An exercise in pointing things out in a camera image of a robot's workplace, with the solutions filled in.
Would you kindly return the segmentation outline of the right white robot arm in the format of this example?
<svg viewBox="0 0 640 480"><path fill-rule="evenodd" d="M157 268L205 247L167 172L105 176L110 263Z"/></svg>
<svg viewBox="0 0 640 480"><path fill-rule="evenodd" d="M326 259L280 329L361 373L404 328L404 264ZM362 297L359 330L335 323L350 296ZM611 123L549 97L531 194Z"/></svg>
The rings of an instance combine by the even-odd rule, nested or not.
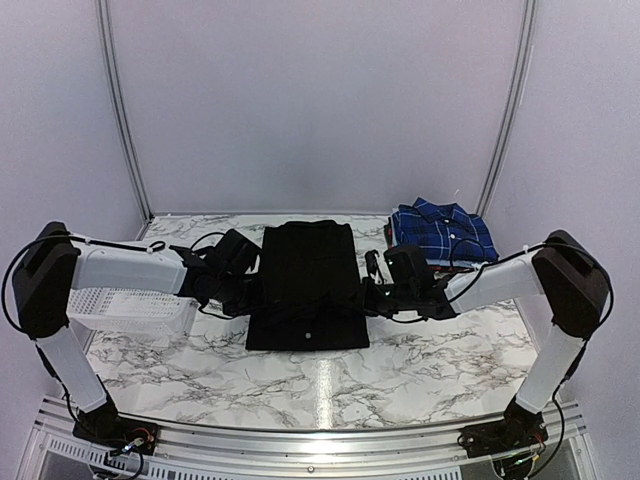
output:
<svg viewBox="0 0 640 480"><path fill-rule="evenodd" d="M528 374L510 400L495 430L506 448L529 437L542 410L570 379L588 343L606 323L614 306L614 289L604 266L565 230L473 273L440 279L430 275L415 247L386 253L392 275L378 283L362 280L362 310L368 316L395 320L405 311L419 321L446 321L504 301L542 299L549 310L549 329Z"/></svg>

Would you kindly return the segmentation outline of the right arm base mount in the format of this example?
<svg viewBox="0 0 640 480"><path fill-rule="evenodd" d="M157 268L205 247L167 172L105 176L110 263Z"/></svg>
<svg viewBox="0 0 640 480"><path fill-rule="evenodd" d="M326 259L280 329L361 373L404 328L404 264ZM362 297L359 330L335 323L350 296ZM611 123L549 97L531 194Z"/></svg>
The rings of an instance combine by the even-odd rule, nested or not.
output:
<svg viewBox="0 0 640 480"><path fill-rule="evenodd" d="M463 427L457 443L469 458L478 458L541 446L547 439L548 432L541 421L525 426L516 420L498 420Z"/></svg>

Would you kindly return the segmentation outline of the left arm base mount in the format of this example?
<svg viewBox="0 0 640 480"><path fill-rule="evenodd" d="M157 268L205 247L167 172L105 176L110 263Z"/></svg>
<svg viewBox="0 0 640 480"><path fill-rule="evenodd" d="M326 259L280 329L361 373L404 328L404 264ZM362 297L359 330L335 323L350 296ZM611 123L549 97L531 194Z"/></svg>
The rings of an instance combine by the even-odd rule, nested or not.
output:
<svg viewBox="0 0 640 480"><path fill-rule="evenodd" d="M159 425L139 419L117 416L114 422L98 426L86 415L74 421L73 436L111 449L123 448L136 439L142 444L137 449L143 455L152 455L157 445Z"/></svg>

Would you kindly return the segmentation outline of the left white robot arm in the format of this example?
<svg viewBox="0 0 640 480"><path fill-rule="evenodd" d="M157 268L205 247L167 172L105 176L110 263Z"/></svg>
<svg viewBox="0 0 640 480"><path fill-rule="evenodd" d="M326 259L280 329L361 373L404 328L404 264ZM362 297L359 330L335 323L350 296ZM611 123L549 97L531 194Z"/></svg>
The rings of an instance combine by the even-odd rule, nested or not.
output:
<svg viewBox="0 0 640 480"><path fill-rule="evenodd" d="M126 436L126 423L70 324L167 339L188 334L210 301L227 305L245 298L260 253L234 229L196 248L97 240L51 222L9 263L1 306L75 403L77 427L116 445Z"/></svg>

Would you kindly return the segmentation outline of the black long sleeve shirt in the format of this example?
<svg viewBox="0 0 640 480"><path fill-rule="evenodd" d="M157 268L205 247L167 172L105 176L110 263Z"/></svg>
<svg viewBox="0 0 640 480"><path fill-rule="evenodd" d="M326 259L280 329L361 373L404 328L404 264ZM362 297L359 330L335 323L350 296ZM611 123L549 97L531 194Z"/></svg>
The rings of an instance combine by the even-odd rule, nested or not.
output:
<svg viewBox="0 0 640 480"><path fill-rule="evenodd" d="M370 346L351 226L289 221L264 230L260 304L249 351L316 352Z"/></svg>

